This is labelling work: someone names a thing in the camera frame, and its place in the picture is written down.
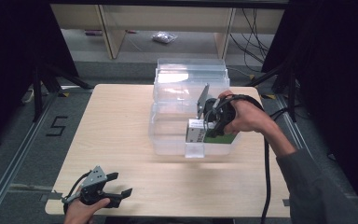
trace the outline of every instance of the black cable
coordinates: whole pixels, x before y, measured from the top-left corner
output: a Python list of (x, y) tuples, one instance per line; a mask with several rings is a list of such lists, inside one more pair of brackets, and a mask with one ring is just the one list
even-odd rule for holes
[[(223, 98), (223, 100), (225, 100), (225, 101), (223, 103), (219, 104), (219, 106), (217, 106), (214, 111), (218, 111), (220, 108), (223, 107), (223, 105), (226, 105), (233, 100), (248, 101), (248, 102), (254, 104), (257, 108), (264, 111), (263, 106), (260, 103), (258, 103), (258, 101), (255, 98), (248, 96), (248, 95), (230, 94), (230, 95), (227, 95), (225, 98)], [(264, 137), (264, 166), (265, 166), (265, 173), (266, 173), (266, 192), (267, 193), (266, 193), (266, 201), (264, 203), (264, 208), (263, 208), (263, 212), (262, 212), (261, 219), (260, 219), (261, 224), (264, 224), (266, 221), (267, 211), (269, 210), (269, 202), (271, 200), (271, 178), (270, 178), (270, 173), (269, 173), (269, 142), (267, 141), (267, 139), (265, 137)]]
[[(295, 105), (295, 108), (296, 107), (301, 107), (301, 106), (302, 106), (302, 104), (298, 104), (298, 105)], [(278, 119), (278, 117), (280, 117), (282, 114), (284, 114), (284, 112), (287, 112), (288, 110), (289, 110), (289, 107), (285, 107), (285, 108), (282, 108), (282, 109), (279, 109), (279, 110), (275, 111), (274, 113), (272, 113), (269, 116), (272, 119), (273, 119), (274, 116), (276, 116), (275, 119), (274, 119), (274, 121), (276, 121)]]
[(258, 46), (256, 46), (256, 45), (254, 45), (254, 46), (257, 47), (257, 48), (259, 48), (260, 50), (263, 50), (263, 51), (264, 51), (264, 50), (269, 50), (269, 48), (268, 48), (266, 45), (264, 45), (264, 44), (260, 41), (260, 39), (258, 38), (257, 23), (256, 23), (257, 9), (254, 8), (254, 23), (253, 23), (253, 25), (250, 23), (248, 17), (246, 16), (246, 13), (245, 13), (244, 9), (242, 9), (242, 14), (243, 14), (243, 16), (245, 17), (246, 21), (248, 22), (249, 28), (251, 29), (251, 34), (249, 35), (249, 39), (246, 39), (246, 38), (245, 38), (245, 39), (248, 40), (248, 42), (251, 42), (251, 37), (252, 37), (252, 35), (254, 35), (254, 36), (255, 36), (255, 39), (256, 39), (256, 41), (257, 41), (257, 43), (258, 43)]
[(264, 61), (261, 60), (260, 58), (258, 58), (255, 54), (253, 54), (251, 51), (249, 51), (247, 48), (244, 48), (241, 44), (239, 44), (237, 42), (237, 40), (234, 38), (234, 36), (232, 36), (232, 34), (230, 34), (232, 40), (234, 41), (234, 43), (237, 45), (237, 47), (244, 51), (245, 53), (249, 54), (250, 56), (252, 56), (253, 58), (255, 58), (256, 60), (258, 60), (260, 63), (263, 63)]
[[(74, 192), (76, 186), (80, 183), (80, 181), (82, 179), (86, 178), (90, 173), (91, 173), (91, 171), (83, 174), (81, 177), (78, 178), (78, 180), (75, 182), (75, 184), (72, 186), (71, 190), (69, 191), (68, 195), (64, 197), (65, 200), (72, 196), (72, 193)], [(64, 214), (66, 214), (66, 211), (68, 210), (68, 207), (69, 207), (68, 203), (63, 204), (63, 213)]]
[(264, 138), (264, 167), (266, 170), (266, 201), (264, 202), (263, 213), (261, 214), (260, 223), (266, 222), (267, 211), (269, 210), (269, 202), (271, 201), (271, 176), (269, 173), (269, 142)]
[(265, 49), (263, 47), (257, 46), (256, 44), (252, 43), (251, 39), (246, 37), (243, 33), (241, 33), (242, 37), (246, 40), (246, 42), (249, 42), (250, 45), (252, 45), (255, 48), (261, 48), (262, 50), (269, 50), (269, 49)]

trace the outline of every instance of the floor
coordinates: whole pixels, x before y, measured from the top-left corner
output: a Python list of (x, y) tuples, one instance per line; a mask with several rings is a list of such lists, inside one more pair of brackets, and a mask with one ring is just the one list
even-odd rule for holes
[[(134, 31), (133, 34), (127, 33), (122, 43), (120, 52), (116, 59), (109, 59), (103, 38), (101, 36), (85, 35), (83, 30), (62, 30), (67, 41), (72, 57), (78, 66), (80, 77), (96, 83), (111, 81), (116, 78), (115, 74), (103, 71), (104, 77), (98, 73), (91, 64), (97, 63), (103, 66), (106, 64), (135, 64), (151, 68), (149, 76), (154, 76), (153, 68), (159, 58), (210, 58), (216, 59), (217, 52), (214, 45), (213, 34), (207, 33), (184, 33), (177, 32), (177, 38), (169, 44), (161, 44), (152, 40), (152, 35), (158, 31)], [(248, 35), (234, 34), (230, 38), (227, 48), (225, 63), (230, 74), (245, 75), (245, 81), (250, 80), (250, 75), (260, 76), (264, 51), (260, 49), (255, 36), (252, 37), (253, 45), (247, 45), (245, 38)], [(258, 59), (243, 53), (234, 42), (234, 39), (243, 48), (247, 48)], [(263, 49), (267, 49), (273, 39), (273, 35), (259, 35), (258, 40), (263, 43)], [(266, 83), (260, 84), (258, 90), (261, 94), (273, 94), (270, 90), (273, 78)], [(263, 99), (266, 111), (275, 112), (286, 107), (284, 95), (277, 95), (277, 100)], [(66, 155), (66, 150), (71, 144), (71, 136), (76, 132), (76, 125), (81, 120), (82, 113), (90, 98), (90, 92), (72, 93), (71, 97), (59, 97), (57, 95), (46, 94), (44, 102), (47, 107), (51, 107), (48, 114), (43, 118), (41, 127), (35, 127), (29, 122), (33, 115), (32, 104), (24, 104), (13, 115), (12, 122), (1, 134), (2, 141), (0, 146), (0, 182), (3, 176), (13, 174), (6, 185), (7, 195), (0, 199), (0, 223), (62, 223), (62, 216), (48, 216), (44, 212), (44, 204), (52, 191), (52, 185), (57, 173), (60, 171), (61, 164)], [(31, 91), (24, 96), (32, 101)], [(281, 128), (291, 141), (298, 147), (303, 147), (310, 151), (313, 159), (326, 172), (327, 175), (342, 188), (344, 193), (356, 203), (358, 199), (351, 189), (351, 185), (342, 174), (334, 161), (326, 157), (328, 148), (324, 145), (316, 127), (305, 108), (296, 111), (299, 119), (297, 123), (291, 122), (287, 115), (282, 115), (277, 120)], [(66, 122), (65, 135), (48, 138), (52, 132), (50, 124), (57, 116), (65, 115), (69, 119)], [(30, 136), (30, 130), (35, 130), (36, 135)], [(30, 144), (25, 146), (24, 141), (28, 138)], [(22, 158), (16, 165), (12, 164), (13, 158)], [(258, 223), (258, 218), (235, 219), (235, 223)], [(289, 218), (270, 218), (267, 223), (291, 223)]]

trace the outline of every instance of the gray carpet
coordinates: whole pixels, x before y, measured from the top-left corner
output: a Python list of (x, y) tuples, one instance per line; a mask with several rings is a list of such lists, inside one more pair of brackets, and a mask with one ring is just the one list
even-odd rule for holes
[[(153, 84), (156, 64), (77, 62), (76, 67), (81, 78), (92, 85), (99, 83)], [(241, 70), (246, 74), (228, 70), (232, 86), (243, 86), (249, 82), (248, 75), (260, 76), (259, 73), (245, 66), (228, 67)], [(72, 83), (61, 78), (59, 78), (59, 81), (62, 85), (72, 85)], [(270, 88), (273, 81), (274, 78), (260, 84), (257, 87), (260, 94), (271, 94)], [(62, 223), (63, 216), (50, 216), (45, 213), (45, 197), (52, 190), (90, 95), (91, 93), (70, 93), (68, 97), (58, 97), (53, 102), (30, 151), (0, 206), (0, 223)], [(263, 99), (262, 102), (269, 114), (280, 109), (276, 100)], [(317, 127), (309, 118), (306, 109), (304, 107), (297, 108), (296, 113), (297, 125), (306, 139), (312, 157), (319, 167), (340, 186), (343, 192), (358, 204), (358, 199), (339, 166), (334, 161), (327, 159), (328, 148), (325, 146), (323, 138), (318, 134)], [(57, 116), (67, 117), (66, 119), (58, 119), (56, 123), (65, 126), (62, 135), (47, 136), (47, 134), (59, 133), (58, 129), (50, 127)], [(0, 177), (31, 126), (32, 118), (32, 103), (19, 107), (5, 131), (1, 134)], [(290, 134), (283, 117), (277, 119), (277, 122), (289, 139), (293, 141), (293, 136)], [(97, 221), (97, 223), (103, 223), (104, 217), (99, 217)], [(237, 224), (258, 222), (258, 218), (239, 218), (236, 220)], [(271, 217), (268, 218), (267, 223), (286, 224), (291, 222), (289, 218)]]

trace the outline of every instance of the human hand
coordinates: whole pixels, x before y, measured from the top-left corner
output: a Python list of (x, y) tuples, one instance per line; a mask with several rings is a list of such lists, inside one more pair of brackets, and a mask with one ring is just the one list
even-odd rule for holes
[(79, 199), (75, 199), (66, 212), (64, 224), (92, 224), (94, 213), (106, 207), (110, 199), (104, 198), (92, 205), (83, 204)]
[[(227, 97), (234, 94), (232, 91), (224, 91), (219, 98)], [(225, 133), (239, 132), (258, 132), (263, 133), (267, 124), (273, 120), (264, 111), (257, 106), (244, 100), (234, 100), (230, 102), (236, 111), (235, 119), (225, 127)]]

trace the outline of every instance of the sleeve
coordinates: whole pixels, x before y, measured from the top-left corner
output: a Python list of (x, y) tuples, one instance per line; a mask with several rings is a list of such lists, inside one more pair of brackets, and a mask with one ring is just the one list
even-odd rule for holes
[(277, 162), (290, 192), (293, 223), (358, 223), (358, 209), (322, 174), (306, 150)]

